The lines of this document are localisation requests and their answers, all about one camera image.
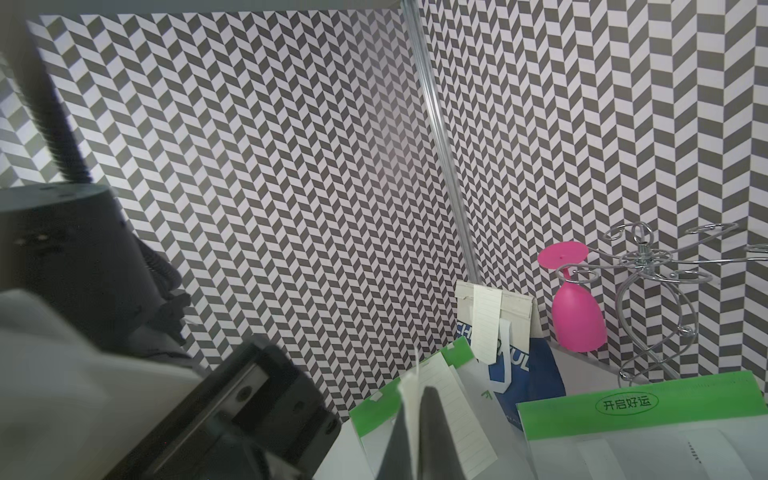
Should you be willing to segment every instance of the paper tag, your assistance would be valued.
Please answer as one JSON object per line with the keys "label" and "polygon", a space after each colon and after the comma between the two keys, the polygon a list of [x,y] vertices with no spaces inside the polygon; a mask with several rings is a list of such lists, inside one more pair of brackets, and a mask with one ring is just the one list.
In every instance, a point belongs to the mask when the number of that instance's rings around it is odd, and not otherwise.
{"label": "paper tag", "polygon": [[498,321],[498,334],[502,338],[502,362],[504,363],[504,381],[495,382],[488,377],[488,381],[491,383],[491,390],[497,393],[504,393],[512,384],[512,354],[509,348],[505,346],[509,345],[509,320],[500,319]]}
{"label": "paper tag", "polygon": [[502,291],[475,285],[472,304],[472,352],[486,365],[496,363],[498,321],[502,313]]}
{"label": "paper tag", "polygon": [[419,385],[422,391],[427,386],[437,389],[458,462],[466,479],[472,480],[496,461],[496,453],[469,406],[460,382],[453,376],[442,355],[435,355],[428,363],[422,364]]}
{"label": "paper tag", "polygon": [[414,348],[416,366],[400,376],[397,389],[402,399],[403,415],[406,418],[409,450],[411,453],[411,473],[419,477],[419,412],[422,404],[422,387],[419,385],[419,350]]}

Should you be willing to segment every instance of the white paper card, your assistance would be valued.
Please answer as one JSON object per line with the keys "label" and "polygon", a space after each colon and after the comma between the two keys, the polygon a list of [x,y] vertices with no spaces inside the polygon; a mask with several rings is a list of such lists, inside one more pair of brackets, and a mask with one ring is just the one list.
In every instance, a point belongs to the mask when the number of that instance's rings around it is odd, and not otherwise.
{"label": "white paper card", "polygon": [[577,447],[592,480],[627,480],[614,451],[605,439],[579,442]]}
{"label": "white paper card", "polygon": [[403,415],[411,453],[412,478],[419,477],[419,413],[421,412],[423,387],[419,384],[419,364],[402,376],[397,389],[402,399]]}
{"label": "white paper card", "polygon": [[472,352],[475,358],[496,363],[498,320],[502,314],[502,291],[475,285],[472,304]]}
{"label": "white paper card", "polygon": [[462,465],[464,476],[467,480],[472,480],[495,462],[497,457],[475,413],[464,397],[462,387],[459,386],[442,355],[435,355],[426,364],[421,365],[419,386],[422,391],[427,386],[437,389],[456,447],[458,461]]}
{"label": "white paper card", "polygon": [[741,457],[720,430],[691,430],[685,436],[709,480],[753,480]]}

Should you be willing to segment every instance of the black and white zigzag pattern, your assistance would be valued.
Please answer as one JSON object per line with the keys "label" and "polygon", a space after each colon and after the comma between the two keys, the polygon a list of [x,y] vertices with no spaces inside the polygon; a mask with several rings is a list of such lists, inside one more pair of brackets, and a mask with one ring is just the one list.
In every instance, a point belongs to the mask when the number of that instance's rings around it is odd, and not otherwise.
{"label": "black and white zigzag pattern", "polygon": [[[344,416],[452,338],[463,260],[398,11],[46,17],[80,149],[192,295],[215,367],[266,333]],[[0,84],[0,186],[57,180]]]}

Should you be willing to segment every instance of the chrome wire stand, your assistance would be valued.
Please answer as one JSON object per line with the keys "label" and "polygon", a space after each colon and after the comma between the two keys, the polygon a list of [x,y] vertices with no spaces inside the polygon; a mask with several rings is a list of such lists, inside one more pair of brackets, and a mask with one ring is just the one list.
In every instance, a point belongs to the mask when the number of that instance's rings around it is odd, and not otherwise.
{"label": "chrome wire stand", "polygon": [[[590,265],[588,263],[569,263],[558,268],[555,273],[560,280],[569,283],[588,284],[593,283],[600,278],[600,270],[603,269],[617,269],[627,268],[630,270],[629,277],[619,286],[616,292],[616,316],[619,319],[619,323],[624,331],[632,339],[632,343],[640,349],[640,353],[633,356],[631,359],[623,362],[619,368],[618,383],[621,387],[621,381],[628,382],[631,386],[632,382],[640,375],[650,372],[653,369],[661,368],[673,379],[679,379],[680,373],[676,372],[670,365],[671,360],[683,355],[692,346],[699,335],[699,317],[694,309],[694,305],[690,302],[688,297],[683,293],[678,285],[688,283],[708,283],[712,280],[712,275],[707,272],[694,270],[696,267],[708,263],[737,263],[737,262],[764,262],[768,261],[768,257],[744,257],[744,258],[730,258],[722,260],[678,260],[674,258],[674,254],[679,253],[682,250],[696,247],[702,243],[706,243],[710,240],[714,240],[718,237],[722,237],[726,233],[739,228],[738,223],[710,223],[701,227],[690,228],[685,231],[686,235],[694,235],[699,233],[715,232],[709,235],[703,240],[699,240],[691,245],[678,248],[675,250],[659,250],[652,248],[656,243],[656,237],[652,229],[644,222],[636,223],[624,223],[617,227],[610,229],[607,233],[603,234],[603,240],[607,242],[613,242],[619,240],[623,235],[628,233],[629,241],[637,246],[637,250],[634,252],[627,252],[624,255],[611,255],[603,251],[589,247],[589,250],[595,253],[599,253],[603,257],[609,257],[616,259],[618,265]],[[746,252],[768,254],[768,243],[760,243],[756,245],[746,245],[744,247]],[[659,267],[668,263],[675,263],[678,265],[694,265],[690,269],[681,269],[672,271],[669,276],[663,276],[659,273]],[[588,275],[586,280],[575,280],[574,277],[568,279],[565,278],[564,271],[567,269],[575,268],[575,274]],[[672,294],[672,297],[677,303],[677,328],[662,338],[659,342],[652,346],[648,346],[637,334],[632,331],[632,328],[627,321],[627,317],[624,316],[624,296],[629,291],[630,286],[637,282],[639,279],[650,280],[659,282],[661,286],[666,288]],[[690,310],[690,314],[693,317],[693,321],[686,322],[683,315],[683,305],[687,306]],[[656,350],[659,349],[666,341],[674,336],[680,336],[680,346],[683,348],[672,356],[662,358],[661,354]],[[641,358],[642,356],[648,356],[648,367],[640,372],[629,373],[627,371],[627,365],[631,364],[634,360]]]}

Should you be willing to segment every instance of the chevron patterned wall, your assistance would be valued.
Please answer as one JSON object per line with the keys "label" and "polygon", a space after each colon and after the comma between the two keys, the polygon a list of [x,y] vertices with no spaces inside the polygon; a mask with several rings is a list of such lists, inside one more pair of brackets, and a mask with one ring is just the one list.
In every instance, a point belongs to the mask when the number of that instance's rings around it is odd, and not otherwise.
{"label": "chevron patterned wall", "polygon": [[[398,11],[45,17],[96,181],[193,297],[215,367],[266,333],[342,417],[452,338],[463,259]],[[57,180],[0,81],[0,187]]]}
{"label": "chevron patterned wall", "polygon": [[[423,2],[421,14],[488,285],[535,294],[548,310],[558,281],[538,252],[579,240],[623,253],[627,244],[598,234],[625,220],[648,222],[664,249],[693,243],[683,231],[699,224],[745,226],[686,260],[742,257],[744,244],[766,241],[768,5],[447,0]],[[712,283],[684,289],[699,343],[673,367],[749,369],[764,387],[768,265],[705,270]],[[626,277],[607,271],[592,288],[609,340],[590,355],[613,365],[634,355],[614,309]],[[624,307],[650,344],[677,322],[657,283],[633,286]]]}

